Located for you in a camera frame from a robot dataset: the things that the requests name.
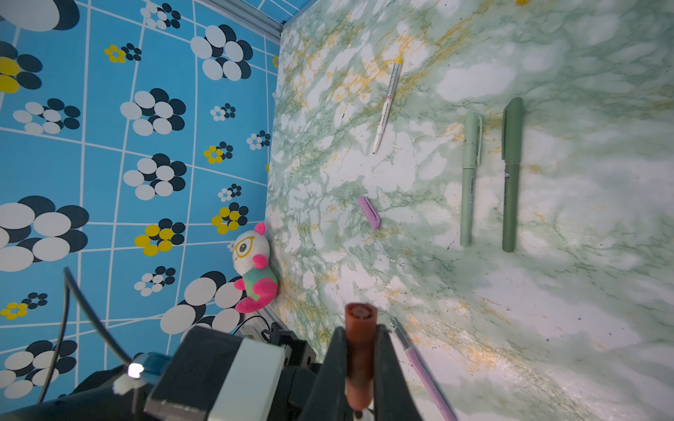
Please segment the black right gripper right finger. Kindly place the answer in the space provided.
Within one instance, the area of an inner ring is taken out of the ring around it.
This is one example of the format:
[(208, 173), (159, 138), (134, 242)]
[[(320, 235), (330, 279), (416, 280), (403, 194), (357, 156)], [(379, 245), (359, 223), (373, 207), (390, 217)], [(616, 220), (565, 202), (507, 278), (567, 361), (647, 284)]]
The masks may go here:
[(391, 335), (384, 325), (377, 326), (373, 387), (375, 420), (421, 420), (400, 368)]

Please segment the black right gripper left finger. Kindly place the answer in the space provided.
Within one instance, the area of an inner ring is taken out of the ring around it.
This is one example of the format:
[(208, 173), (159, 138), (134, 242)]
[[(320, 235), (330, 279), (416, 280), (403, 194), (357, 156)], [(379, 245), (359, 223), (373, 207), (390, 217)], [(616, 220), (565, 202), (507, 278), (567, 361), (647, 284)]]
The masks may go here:
[(349, 416), (346, 399), (348, 345), (343, 327), (333, 332), (324, 363), (319, 370), (300, 420), (342, 421)]

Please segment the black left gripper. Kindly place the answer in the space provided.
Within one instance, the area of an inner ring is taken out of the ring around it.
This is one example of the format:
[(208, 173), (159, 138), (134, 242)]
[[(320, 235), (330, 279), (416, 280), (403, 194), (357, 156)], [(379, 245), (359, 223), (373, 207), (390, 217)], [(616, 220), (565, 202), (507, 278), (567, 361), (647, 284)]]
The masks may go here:
[(293, 331), (272, 328), (269, 343), (283, 349), (284, 363), (268, 421), (299, 420), (321, 364), (317, 363), (316, 352), (310, 344), (299, 339)]

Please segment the pink pen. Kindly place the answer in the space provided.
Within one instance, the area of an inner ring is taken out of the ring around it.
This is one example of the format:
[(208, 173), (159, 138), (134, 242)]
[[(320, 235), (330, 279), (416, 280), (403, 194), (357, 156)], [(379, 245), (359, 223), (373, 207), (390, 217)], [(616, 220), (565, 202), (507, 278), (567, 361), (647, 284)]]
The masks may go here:
[(421, 353), (417, 349), (416, 345), (414, 345), (412, 342), (409, 334), (405, 328), (403, 328), (403, 325), (394, 316), (390, 317), (390, 324), (394, 333), (398, 337), (398, 340), (401, 342), (407, 359), (414, 367), (419, 378), (421, 379), (421, 382), (425, 386), (428, 394), (430, 394), (436, 408), (442, 417), (445, 420), (458, 421), (456, 414), (451, 408), (449, 400), (447, 400), (446, 396), (443, 394), (440, 385), (438, 384), (437, 380), (435, 380), (435, 377), (433, 377), (431, 370), (426, 365), (421, 356)]

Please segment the brown pen cap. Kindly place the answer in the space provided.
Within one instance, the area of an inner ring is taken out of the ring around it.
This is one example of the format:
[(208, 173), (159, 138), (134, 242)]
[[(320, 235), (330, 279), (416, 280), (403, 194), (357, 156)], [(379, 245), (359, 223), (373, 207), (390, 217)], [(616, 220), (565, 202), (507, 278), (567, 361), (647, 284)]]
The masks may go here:
[(377, 308), (367, 303), (347, 305), (345, 332), (348, 346), (346, 397), (355, 412), (362, 412), (373, 399)]

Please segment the pink pen cap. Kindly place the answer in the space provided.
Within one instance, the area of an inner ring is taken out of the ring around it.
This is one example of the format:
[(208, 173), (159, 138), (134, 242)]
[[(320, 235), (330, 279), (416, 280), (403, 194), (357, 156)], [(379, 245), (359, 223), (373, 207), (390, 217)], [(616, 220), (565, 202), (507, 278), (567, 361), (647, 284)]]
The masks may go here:
[(372, 203), (370, 203), (370, 200), (366, 196), (360, 196), (357, 202), (372, 230), (377, 231), (381, 226), (382, 220)]

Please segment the light green pen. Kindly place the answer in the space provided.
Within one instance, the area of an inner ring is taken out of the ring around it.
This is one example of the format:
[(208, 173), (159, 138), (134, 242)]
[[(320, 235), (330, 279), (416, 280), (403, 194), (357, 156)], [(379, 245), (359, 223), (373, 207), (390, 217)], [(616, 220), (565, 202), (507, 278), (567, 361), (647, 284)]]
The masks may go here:
[(463, 128), (464, 142), (462, 159), (463, 173), (460, 245), (462, 247), (469, 247), (472, 242), (477, 166), (481, 163), (484, 129), (482, 117), (474, 112), (468, 113)]

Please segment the dark green pen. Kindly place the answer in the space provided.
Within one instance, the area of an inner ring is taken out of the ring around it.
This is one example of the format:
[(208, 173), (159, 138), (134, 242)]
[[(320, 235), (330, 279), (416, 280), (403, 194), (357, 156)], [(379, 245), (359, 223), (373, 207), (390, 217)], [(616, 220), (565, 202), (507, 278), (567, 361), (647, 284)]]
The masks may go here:
[(505, 107), (502, 125), (502, 159), (505, 163), (502, 249), (514, 252), (518, 217), (524, 101), (513, 98)]

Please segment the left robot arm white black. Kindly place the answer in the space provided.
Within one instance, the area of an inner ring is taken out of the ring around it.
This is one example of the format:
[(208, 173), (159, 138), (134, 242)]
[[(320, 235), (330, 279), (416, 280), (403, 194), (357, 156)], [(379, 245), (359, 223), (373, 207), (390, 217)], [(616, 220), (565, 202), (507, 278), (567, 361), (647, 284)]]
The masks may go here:
[(274, 329), (258, 341), (189, 329), (173, 356), (123, 356), (73, 393), (2, 415), (3, 420), (295, 420), (319, 372), (312, 350)]

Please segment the white marker pen yellow end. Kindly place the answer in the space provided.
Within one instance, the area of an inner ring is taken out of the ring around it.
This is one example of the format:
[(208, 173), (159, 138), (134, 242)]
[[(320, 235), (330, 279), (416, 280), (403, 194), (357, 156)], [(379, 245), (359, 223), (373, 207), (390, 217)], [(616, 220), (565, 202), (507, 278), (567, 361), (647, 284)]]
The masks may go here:
[(398, 80), (402, 70), (403, 59), (398, 57), (394, 63), (393, 70), (391, 72), (391, 80), (388, 85), (386, 99), (384, 100), (383, 110), (381, 113), (381, 118), (377, 126), (377, 133), (375, 137), (374, 146), (372, 148), (372, 154), (375, 154), (382, 142), (384, 131), (387, 126), (387, 122), (391, 112), (392, 101), (395, 96), (395, 92), (398, 86)]

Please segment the plush toy with glasses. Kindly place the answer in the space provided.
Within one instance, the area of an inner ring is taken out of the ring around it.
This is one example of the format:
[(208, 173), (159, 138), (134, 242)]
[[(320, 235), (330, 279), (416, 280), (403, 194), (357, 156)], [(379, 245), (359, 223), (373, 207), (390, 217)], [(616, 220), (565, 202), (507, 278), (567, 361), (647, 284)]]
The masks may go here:
[(235, 288), (244, 291), (235, 310), (242, 314), (259, 312), (274, 301), (279, 291), (279, 282), (270, 266), (270, 243), (265, 237), (266, 225), (259, 223), (242, 233), (233, 246), (233, 266), (240, 279)]

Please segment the aluminium corner post left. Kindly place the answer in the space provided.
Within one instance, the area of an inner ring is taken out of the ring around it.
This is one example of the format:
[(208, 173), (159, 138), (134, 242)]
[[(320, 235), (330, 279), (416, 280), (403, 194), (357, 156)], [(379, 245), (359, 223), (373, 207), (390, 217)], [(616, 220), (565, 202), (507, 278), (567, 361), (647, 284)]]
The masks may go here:
[(279, 44), (284, 29), (307, 12), (315, 1), (208, 0), (198, 3)]

